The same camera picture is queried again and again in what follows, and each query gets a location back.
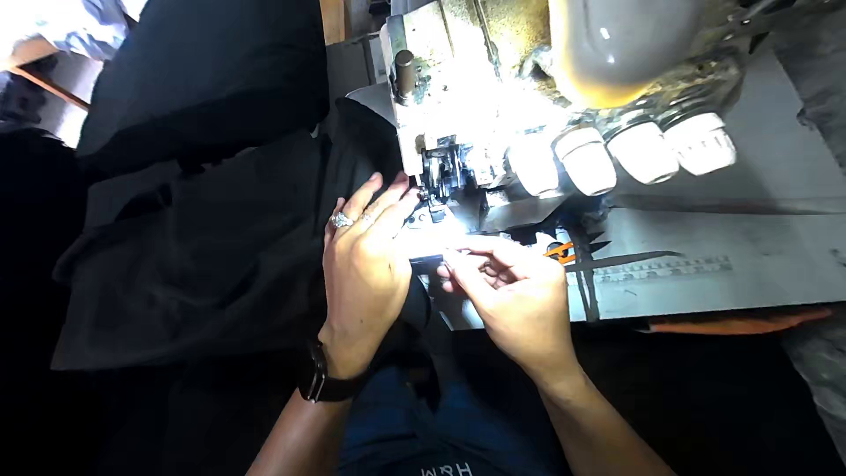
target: hand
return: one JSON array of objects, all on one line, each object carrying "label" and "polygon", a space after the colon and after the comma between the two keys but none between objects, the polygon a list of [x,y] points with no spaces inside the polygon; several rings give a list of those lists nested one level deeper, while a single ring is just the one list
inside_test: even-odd
[{"label": "hand", "polygon": [[500,349],[535,379],[580,372],[561,264],[494,236],[466,236],[456,249],[470,254],[444,253],[443,289],[467,293]]},{"label": "hand", "polygon": [[326,225],[323,273],[328,314],[318,338],[327,354],[329,375],[336,379],[350,379],[367,369],[409,292],[411,264],[393,237],[420,199],[416,189],[409,190],[408,175],[400,172],[368,207],[381,187],[382,176],[375,173],[348,202],[338,199],[332,214],[343,208],[353,225],[337,230]]}]

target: wristwatch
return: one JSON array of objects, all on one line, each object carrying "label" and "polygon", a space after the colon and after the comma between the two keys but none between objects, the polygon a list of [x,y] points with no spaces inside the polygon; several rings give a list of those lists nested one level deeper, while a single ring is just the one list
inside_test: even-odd
[{"label": "wristwatch", "polygon": [[323,343],[319,340],[306,342],[297,365],[299,394],[304,400],[314,402],[348,400],[359,393],[369,376],[370,369],[368,368],[352,379],[341,380],[329,377],[326,354],[323,353]]}]

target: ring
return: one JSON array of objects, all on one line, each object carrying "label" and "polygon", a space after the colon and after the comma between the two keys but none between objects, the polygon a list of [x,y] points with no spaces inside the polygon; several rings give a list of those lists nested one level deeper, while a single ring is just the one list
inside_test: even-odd
[{"label": "ring", "polygon": [[344,215],[343,212],[335,213],[329,219],[329,222],[332,223],[332,226],[335,227],[335,230],[337,230],[338,228],[343,228],[344,226],[352,226],[353,223],[355,223],[347,215]]}]

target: garment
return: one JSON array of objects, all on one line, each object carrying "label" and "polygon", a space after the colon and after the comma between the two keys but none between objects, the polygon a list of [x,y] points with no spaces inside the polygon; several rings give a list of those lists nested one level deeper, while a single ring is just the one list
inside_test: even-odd
[{"label": "garment", "polygon": [[331,147],[294,132],[181,174],[85,230],[54,273],[71,299],[52,367],[283,349],[315,334],[324,225],[374,170],[398,172],[394,131],[342,99]]},{"label": "garment", "polygon": [[77,157],[92,181],[213,162],[328,110],[317,0],[149,0],[97,78]]}]

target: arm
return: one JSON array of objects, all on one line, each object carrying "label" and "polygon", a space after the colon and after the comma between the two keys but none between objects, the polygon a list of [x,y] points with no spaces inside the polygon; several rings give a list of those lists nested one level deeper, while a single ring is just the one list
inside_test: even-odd
[{"label": "arm", "polygon": [[[368,207],[380,187],[382,177],[373,174],[348,202],[339,198],[332,214],[343,208],[355,224],[337,230],[327,224],[325,230],[328,313],[317,338],[323,343],[328,374],[335,379],[352,379],[367,370],[409,289],[411,265],[393,237],[419,198],[415,189],[409,190],[409,177],[400,173]],[[358,219],[362,214],[369,219]],[[334,473],[351,405],[314,403],[295,391],[247,475]]]},{"label": "arm", "polygon": [[491,339],[535,381],[573,473],[672,475],[576,360],[567,280],[557,262],[502,238],[469,236],[438,274],[463,291]]}]

